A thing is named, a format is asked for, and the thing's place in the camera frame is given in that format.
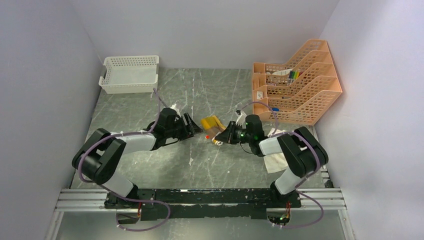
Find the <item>white towel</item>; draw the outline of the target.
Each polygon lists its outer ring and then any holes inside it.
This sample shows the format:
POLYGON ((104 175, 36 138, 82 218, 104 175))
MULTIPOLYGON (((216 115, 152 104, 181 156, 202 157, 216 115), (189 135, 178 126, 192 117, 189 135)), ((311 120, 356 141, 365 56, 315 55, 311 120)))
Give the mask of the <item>white towel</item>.
POLYGON ((266 155, 263 160, 268 174, 281 172, 288 168, 288 163, 283 153, 266 155))

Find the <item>yellow brown bear towel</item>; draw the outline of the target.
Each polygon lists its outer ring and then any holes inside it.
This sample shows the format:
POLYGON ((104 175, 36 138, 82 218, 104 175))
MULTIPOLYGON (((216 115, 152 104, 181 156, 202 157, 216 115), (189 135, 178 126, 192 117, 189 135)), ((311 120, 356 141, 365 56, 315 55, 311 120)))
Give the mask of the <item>yellow brown bear towel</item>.
POLYGON ((216 136, 226 129, 226 127, 221 123, 216 115, 204 117, 200 120, 200 123, 203 130, 205 131, 205 138, 207 140, 210 140, 217 146, 222 146, 224 144, 222 141, 216 140, 216 136))

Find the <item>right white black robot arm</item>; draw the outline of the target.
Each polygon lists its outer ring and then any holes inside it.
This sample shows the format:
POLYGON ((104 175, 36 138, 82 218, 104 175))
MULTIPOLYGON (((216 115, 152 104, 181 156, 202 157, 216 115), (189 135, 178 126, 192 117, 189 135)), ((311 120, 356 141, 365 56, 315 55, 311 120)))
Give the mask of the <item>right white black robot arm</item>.
POLYGON ((247 115, 244 125, 230 121, 215 139, 231 145, 248 144, 251 152, 258 157, 284 155, 287 169, 270 185, 272 192, 269 199, 275 207, 287 203, 289 195, 302 184, 302 180, 329 161, 327 152, 306 127, 266 136, 262 121, 255 114, 247 115))

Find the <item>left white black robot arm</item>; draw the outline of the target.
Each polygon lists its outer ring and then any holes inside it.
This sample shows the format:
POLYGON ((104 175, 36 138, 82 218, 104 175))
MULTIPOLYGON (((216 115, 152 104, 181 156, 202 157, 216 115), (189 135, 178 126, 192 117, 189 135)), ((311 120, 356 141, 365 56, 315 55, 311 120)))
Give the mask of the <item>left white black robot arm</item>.
POLYGON ((83 180, 111 190, 116 195, 106 207, 132 208, 139 200, 138 186, 118 174, 121 157, 139 151, 155 151, 202 133, 188 113, 163 108, 155 121, 140 131, 112 133, 98 128, 72 159, 71 165, 83 180))

